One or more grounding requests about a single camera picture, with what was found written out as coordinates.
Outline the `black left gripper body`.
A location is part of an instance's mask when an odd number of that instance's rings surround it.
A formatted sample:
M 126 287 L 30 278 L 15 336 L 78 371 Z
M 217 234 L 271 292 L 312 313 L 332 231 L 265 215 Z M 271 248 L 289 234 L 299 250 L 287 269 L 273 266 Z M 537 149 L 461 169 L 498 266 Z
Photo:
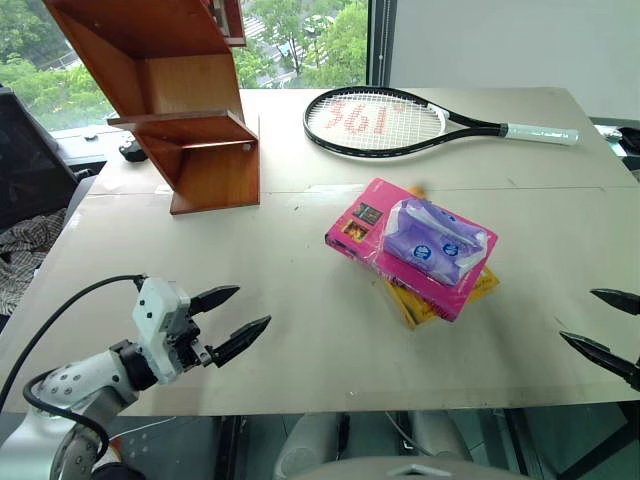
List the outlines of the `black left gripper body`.
M 196 366 L 207 367 L 213 363 L 211 348 L 199 340 L 200 328 L 190 314 L 167 334 L 171 358 L 186 373 Z

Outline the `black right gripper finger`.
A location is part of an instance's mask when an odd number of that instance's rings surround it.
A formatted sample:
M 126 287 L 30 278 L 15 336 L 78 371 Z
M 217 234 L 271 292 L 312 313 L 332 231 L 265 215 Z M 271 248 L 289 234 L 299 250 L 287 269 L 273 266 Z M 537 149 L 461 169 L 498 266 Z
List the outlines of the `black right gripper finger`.
M 638 294 L 608 288 L 591 289 L 590 293 L 620 311 L 634 316 L 639 314 Z
M 581 355 L 592 363 L 631 383 L 631 363 L 615 354 L 604 345 L 587 337 L 560 331 L 560 336 Z

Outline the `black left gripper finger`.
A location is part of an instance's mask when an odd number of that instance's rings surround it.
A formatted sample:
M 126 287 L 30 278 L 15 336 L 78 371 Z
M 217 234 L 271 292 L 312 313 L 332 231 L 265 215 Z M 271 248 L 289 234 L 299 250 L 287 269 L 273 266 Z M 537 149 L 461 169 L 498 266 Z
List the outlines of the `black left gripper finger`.
M 216 348 L 207 347 L 212 362 L 221 368 L 238 355 L 247 350 L 264 332 L 271 321 L 271 316 L 266 315 L 243 325 L 233 332 L 227 341 Z
M 204 291 L 190 300 L 189 315 L 195 316 L 211 311 L 225 303 L 240 287 L 238 285 L 222 285 Z

